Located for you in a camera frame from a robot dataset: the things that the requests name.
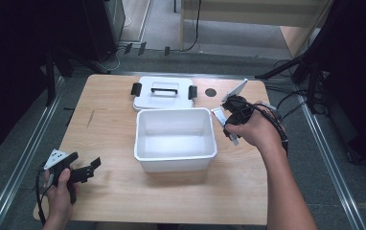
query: black clip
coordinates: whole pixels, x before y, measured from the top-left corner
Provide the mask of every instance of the black clip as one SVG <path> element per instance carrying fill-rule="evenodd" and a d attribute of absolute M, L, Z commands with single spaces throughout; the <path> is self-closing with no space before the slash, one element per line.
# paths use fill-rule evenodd
<path fill-rule="evenodd" d="M 129 43 L 126 46 L 126 49 L 124 50 L 124 55 L 128 54 L 129 52 L 131 52 L 131 48 L 132 48 L 132 43 Z"/>
<path fill-rule="evenodd" d="M 146 46 L 147 46 L 146 42 L 141 43 L 141 47 L 139 48 L 139 51 L 138 51 L 138 56 L 141 56 L 145 52 L 145 47 Z"/>
<path fill-rule="evenodd" d="M 189 86 L 189 100 L 197 97 L 197 86 L 196 85 L 190 85 Z"/>
<path fill-rule="evenodd" d="M 167 46 L 165 47 L 165 56 L 168 56 L 171 53 L 171 47 Z"/>
<path fill-rule="evenodd" d="M 142 89 L 142 83 L 140 82 L 133 83 L 131 89 L 131 95 L 135 95 L 136 97 L 141 96 L 141 89 Z"/>

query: black tool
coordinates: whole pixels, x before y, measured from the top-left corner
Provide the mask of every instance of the black tool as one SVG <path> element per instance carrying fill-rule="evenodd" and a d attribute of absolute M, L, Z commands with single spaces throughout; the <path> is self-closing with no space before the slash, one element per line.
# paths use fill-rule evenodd
<path fill-rule="evenodd" d="M 46 218 L 42 210 L 42 198 L 45 195 L 45 193 L 50 189 L 51 186 L 57 186 L 58 178 L 60 177 L 61 172 L 66 168 L 70 170 L 70 178 L 67 181 L 67 190 L 69 191 L 70 194 L 70 202 L 74 204 L 77 200 L 77 197 L 73 184 L 78 182 L 81 183 L 87 182 L 88 178 L 94 176 L 94 170 L 96 170 L 102 163 L 100 157 L 98 157 L 97 159 L 92 161 L 89 166 L 79 168 L 76 170 L 71 169 L 70 164 L 73 163 L 78 158 L 79 155 L 77 152 L 67 154 L 66 152 L 54 149 L 49 159 L 47 160 L 44 169 L 40 170 L 39 173 L 37 174 L 35 182 L 35 191 L 36 191 L 37 205 L 39 208 L 39 217 L 42 224 L 45 224 L 46 222 Z M 50 177 L 46 184 L 46 190 L 43 193 L 42 197 L 40 197 L 39 176 L 45 170 L 49 170 Z"/>
<path fill-rule="evenodd" d="M 267 110 L 270 111 L 270 114 L 268 112 L 266 112 L 265 110 L 260 109 L 259 106 L 263 106 L 263 107 L 267 108 Z M 225 125 L 224 125 L 223 132 L 224 132 L 225 136 L 230 137 L 230 134 L 231 134 L 225 128 L 225 126 L 227 124 L 232 124 L 232 125 L 236 125 L 236 126 L 240 125 L 240 124 L 245 124 L 251 118 L 254 110 L 257 110 L 257 111 L 261 112 L 261 114 L 265 117 L 265 119 L 267 119 L 276 128 L 279 135 L 281 136 L 282 146 L 285 149 L 285 151 L 287 152 L 288 140 L 287 140 L 286 134 L 285 134 L 282 126 L 280 125 L 281 116 L 275 107 L 273 107 L 269 104 L 266 104 L 266 103 L 251 104 L 251 103 L 247 102 L 244 97 L 239 96 L 239 95 L 229 96 L 226 99 L 226 101 L 222 104 L 222 107 L 225 110 L 228 110 L 231 112 L 231 116 L 226 120 Z"/>

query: small round object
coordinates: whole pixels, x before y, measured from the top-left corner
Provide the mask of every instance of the small round object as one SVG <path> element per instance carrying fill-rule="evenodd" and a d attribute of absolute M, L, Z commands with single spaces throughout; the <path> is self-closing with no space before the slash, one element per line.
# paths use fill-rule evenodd
<path fill-rule="evenodd" d="M 206 95 L 209 96 L 210 98 L 213 98 L 216 94 L 217 94 L 216 89 L 214 88 L 206 89 Z"/>

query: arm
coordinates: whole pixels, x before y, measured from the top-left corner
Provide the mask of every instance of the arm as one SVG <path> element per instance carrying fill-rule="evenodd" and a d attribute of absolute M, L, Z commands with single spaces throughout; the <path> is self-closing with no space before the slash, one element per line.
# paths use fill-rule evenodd
<path fill-rule="evenodd" d="M 73 206 L 70 203 L 70 194 L 67 190 L 67 181 L 70 178 L 70 170 L 65 169 L 58 178 L 57 187 L 52 186 L 48 191 L 49 199 L 49 217 L 43 226 L 44 230 L 48 229 L 64 229 L 70 217 L 72 217 Z"/>
<path fill-rule="evenodd" d="M 267 171 L 268 229 L 317 229 L 273 125 L 255 110 L 246 124 L 227 125 L 225 128 L 256 146 L 261 153 Z"/>

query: wooden table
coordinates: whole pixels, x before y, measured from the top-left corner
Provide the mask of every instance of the wooden table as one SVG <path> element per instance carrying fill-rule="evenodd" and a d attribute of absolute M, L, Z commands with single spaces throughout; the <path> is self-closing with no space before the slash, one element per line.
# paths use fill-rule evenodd
<path fill-rule="evenodd" d="M 77 151 L 75 169 L 101 157 L 102 165 L 80 184 L 72 220 L 266 224 L 266 170 L 258 150 L 234 146 L 213 118 L 218 153 L 207 171 L 145 173 L 133 156 L 136 111 L 131 86 L 140 77 L 91 76 L 60 150 Z M 193 79 L 194 106 L 214 108 L 240 80 Z M 217 95 L 205 95 L 214 88 Z M 268 102 L 264 84 L 249 81 L 241 95 Z M 48 207 L 44 203 L 47 215 Z M 34 217 L 38 219 L 37 208 Z"/>

